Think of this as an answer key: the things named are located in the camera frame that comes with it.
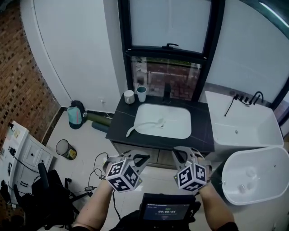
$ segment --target person's left arm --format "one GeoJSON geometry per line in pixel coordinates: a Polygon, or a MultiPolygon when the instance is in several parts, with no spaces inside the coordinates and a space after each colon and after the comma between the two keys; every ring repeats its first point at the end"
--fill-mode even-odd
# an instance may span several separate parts
{"type": "Polygon", "coordinates": [[[90,231],[101,230],[107,218],[112,190],[107,180],[103,180],[89,202],[81,209],[74,227],[85,227],[90,231]]]}

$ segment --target bag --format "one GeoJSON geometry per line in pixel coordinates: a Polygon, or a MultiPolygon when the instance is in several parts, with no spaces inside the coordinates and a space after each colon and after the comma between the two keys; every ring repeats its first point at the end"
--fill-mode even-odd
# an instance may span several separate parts
{"type": "Polygon", "coordinates": [[[71,106],[67,108],[69,126],[73,129],[78,129],[87,120],[87,112],[84,109],[82,102],[73,100],[71,106]]]}

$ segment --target rolled green mat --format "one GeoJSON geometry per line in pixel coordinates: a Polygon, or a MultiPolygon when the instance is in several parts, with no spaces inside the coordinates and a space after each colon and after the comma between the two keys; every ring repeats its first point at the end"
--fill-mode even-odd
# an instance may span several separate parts
{"type": "Polygon", "coordinates": [[[103,116],[96,115],[93,113],[87,113],[87,119],[91,120],[92,122],[97,122],[106,126],[110,126],[110,123],[112,122],[112,120],[109,118],[105,118],[103,116]]]}
{"type": "Polygon", "coordinates": [[[92,126],[93,128],[95,128],[95,129],[100,130],[100,131],[105,132],[105,133],[107,133],[107,132],[108,132],[108,129],[109,129],[108,126],[102,125],[102,124],[100,124],[100,123],[98,123],[98,122],[92,122],[91,126],[92,126]]]}

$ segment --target ceiling light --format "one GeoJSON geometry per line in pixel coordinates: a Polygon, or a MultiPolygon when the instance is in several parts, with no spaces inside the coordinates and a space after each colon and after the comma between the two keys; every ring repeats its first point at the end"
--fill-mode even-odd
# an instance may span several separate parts
{"type": "Polygon", "coordinates": [[[267,6],[266,4],[262,2],[260,2],[260,4],[264,6],[266,9],[268,9],[270,12],[272,12],[281,22],[283,22],[285,26],[289,28],[289,25],[274,10],[272,10],[269,6],[267,6]]]}

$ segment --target black countertop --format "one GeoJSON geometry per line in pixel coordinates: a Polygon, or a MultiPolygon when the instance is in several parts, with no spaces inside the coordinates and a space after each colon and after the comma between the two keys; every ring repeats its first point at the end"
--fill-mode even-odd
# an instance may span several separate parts
{"type": "MultiPolygon", "coordinates": [[[[161,97],[155,96],[146,96],[144,103],[166,105],[163,104],[161,97]]],[[[186,146],[196,148],[203,154],[214,152],[212,124],[206,103],[171,99],[168,106],[186,108],[191,114],[191,135],[186,139],[145,135],[135,130],[131,132],[129,137],[126,137],[128,129],[134,126],[135,116],[141,104],[135,95],[135,102],[128,105],[122,95],[106,138],[113,142],[146,148],[172,150],[175,146],[186,146]]]]}

